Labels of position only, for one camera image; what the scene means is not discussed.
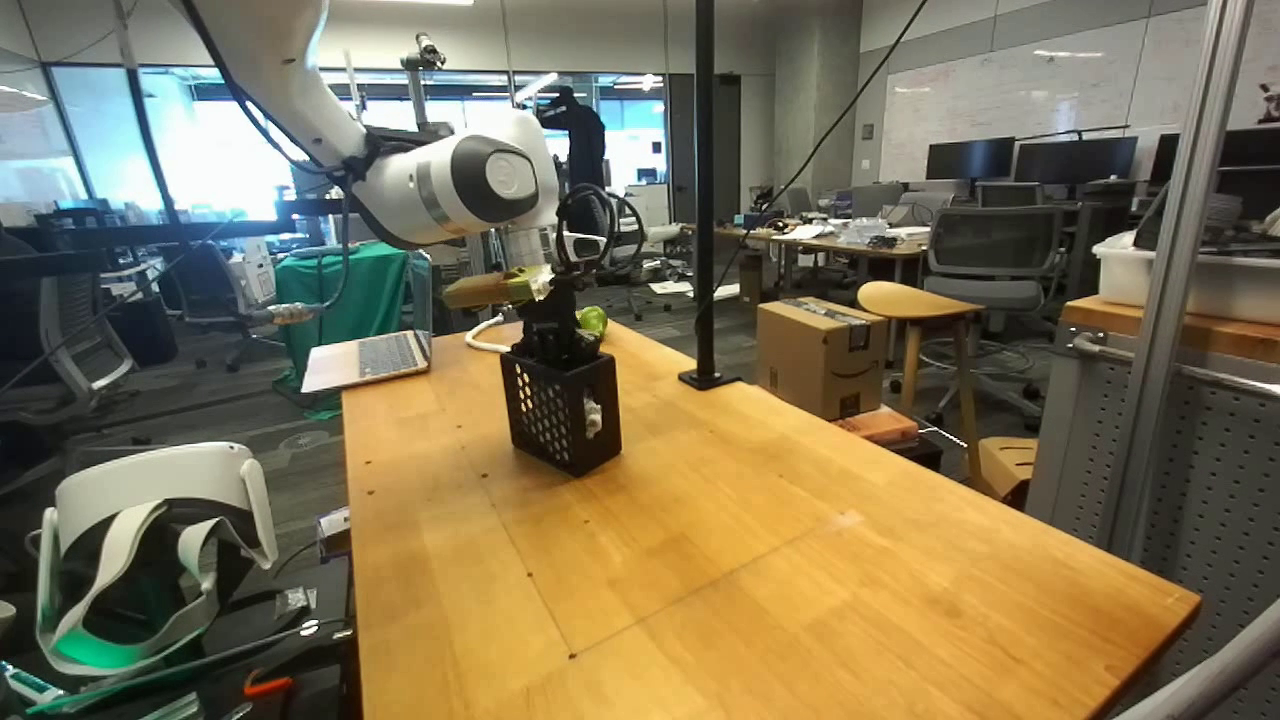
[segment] trash bin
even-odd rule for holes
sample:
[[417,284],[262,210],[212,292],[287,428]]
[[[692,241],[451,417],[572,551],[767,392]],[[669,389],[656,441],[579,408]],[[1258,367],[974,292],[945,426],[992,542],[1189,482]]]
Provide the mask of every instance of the trash bin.
[[167,365],[176,358],[172,326],[161,300],[117,306],[109,322],[135,365]]

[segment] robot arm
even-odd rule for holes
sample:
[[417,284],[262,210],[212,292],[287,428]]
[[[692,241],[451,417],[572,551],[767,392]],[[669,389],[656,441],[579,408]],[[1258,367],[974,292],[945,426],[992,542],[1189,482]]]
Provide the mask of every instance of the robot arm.
[[424,250],[486,228],[557,225],[557,170],[541,126],[512,113],[496,131],[379,150],[339,108],[313,50],[327,0],[176,0],[219,72],[287,131],[391,244]]

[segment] laptop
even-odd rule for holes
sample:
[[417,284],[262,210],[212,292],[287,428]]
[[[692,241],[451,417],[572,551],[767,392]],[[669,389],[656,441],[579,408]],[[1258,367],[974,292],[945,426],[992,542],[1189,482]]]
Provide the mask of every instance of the laptop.
[[421,329],[362,338],[344,343],[318,343],[309,358],[306,392],[377,386],[377,381],[412,378],[429,367],[433,367],[433,338]]

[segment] wooden stool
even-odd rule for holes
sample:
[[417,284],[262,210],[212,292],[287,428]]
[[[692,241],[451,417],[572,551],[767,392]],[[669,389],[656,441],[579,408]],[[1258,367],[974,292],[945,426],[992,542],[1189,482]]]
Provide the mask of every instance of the wooden stool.
[[857,292],[857,306],[872,317],[883,317],[903,329],[903,381],[899,381],[899,411],[917,417],[917,381],[920,381],[920,343],[923,334],[951,334],[955,338],[955,401],[961,401],[961,441],[969,443],[965,468],[977,482],[977,405],[974,405],[974,378],[969,378],[969,326],[980,306],[965,306],[951,298],[936,298],[911,284],[890,284],[890,282],[869,282]]

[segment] black wire basket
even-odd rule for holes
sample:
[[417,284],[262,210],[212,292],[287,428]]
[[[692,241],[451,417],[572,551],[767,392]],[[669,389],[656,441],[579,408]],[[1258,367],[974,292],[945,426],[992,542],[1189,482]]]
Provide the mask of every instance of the black wire basket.
[[508,351],[502,365],[517,449],[572,477],[585,477],[619,454],[613,358],[557,367]]

